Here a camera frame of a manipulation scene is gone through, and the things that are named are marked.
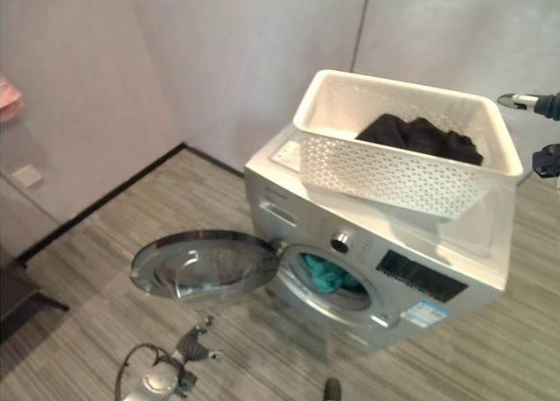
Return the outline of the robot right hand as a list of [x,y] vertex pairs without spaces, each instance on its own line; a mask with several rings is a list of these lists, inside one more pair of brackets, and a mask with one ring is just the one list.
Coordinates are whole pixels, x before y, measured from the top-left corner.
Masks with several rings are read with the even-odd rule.
[[[511,109],[536,113],[549,120],[559,121],[559,94],[504,94],[497,103]],[[542,179],[559,177],[559,143],[548,144],[532,156],[532,169]]]

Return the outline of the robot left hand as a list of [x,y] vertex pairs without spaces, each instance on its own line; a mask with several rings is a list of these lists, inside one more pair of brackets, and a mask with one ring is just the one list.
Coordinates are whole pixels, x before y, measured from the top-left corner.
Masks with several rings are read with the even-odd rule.
[[221,360],[224,356],[222,350],[207,348],[200,342],[200,337],[207,333],[213,323],[214,317],[209,315],[193,326],[179,339],[173,356],[180,360],[183,365],[187,365],[189,362]]

